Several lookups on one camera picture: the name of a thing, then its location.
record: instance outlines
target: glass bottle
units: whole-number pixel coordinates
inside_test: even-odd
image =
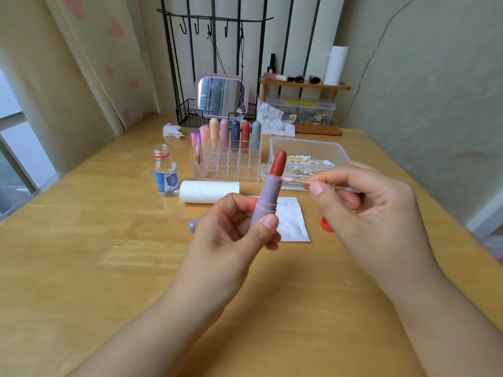
[[[180,183],[177,173],[177,164],[170,156],[170,149],[166,144],[157,144],[154,147],[154,178],[159,194],[165,197],[178,196]]]

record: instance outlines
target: plastic storage box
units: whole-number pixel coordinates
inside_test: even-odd
[[[212,140],[203,146],[203,162],[192,164],[194,178],[222,181],[260,181],[262,140],[258,150],[251,142],[239,140]]]
[[[271,170],[274,156],[281,150],[285,151],[287,156],[311,156],[312,160],[327,160],[333,165],[302,164],[301,162],[289,161],[285,166],[284,176],[294,174],[296,178],[307,179],[312,174],[334,166],[344,165],[349,162],[349,157],[343,147],[337,143],[323,142],[315,140],[290,139],[290,138],[271,138],[269,140],[269,159],[267,161],[267,173]],[[281,189],[286,190],[304,190],[301,183],[285,183]]]
[[[268,97],[266,103],[283,111],[283,120],[311,126],[328,126],[336,109],[336,104],[331,101],[315,101],[308,98]]]

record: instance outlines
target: toilet paper roll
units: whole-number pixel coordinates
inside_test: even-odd
[[[229,193],[239,193],[238,182],[183,181],[180,202],[215,203]]]
[[[349,48],[346,46],[332,46],[329,64],[326,67],[325,79],[323,80],[324,84],[333,86],[340,84],[348,53]]]

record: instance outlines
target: wooden cotton swab stick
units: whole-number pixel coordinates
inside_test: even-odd
[[[288,177],[288,176],[282,176],[281,179],[284,182],[299,182],[301,184],[308,184],[308,185],[311,185],[311,183],[312,183],[312,181],[306,181],[306,180],[303,180],[301,178]],[[344,186],[337,186],[337,185],[330,185],[330,184],[327,184],[327,185],[329,187],[331,187],[332,189],[347,190],[348,192],[360,193],[357,190],[354,190],[353,188],[348,188],[348,187],[344,187]]]

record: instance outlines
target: bottle label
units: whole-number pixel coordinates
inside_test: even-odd
[[[178,174],[176,168],[171,172],[154,172],[155,182],[160,192],[171,192],[178,188]]]

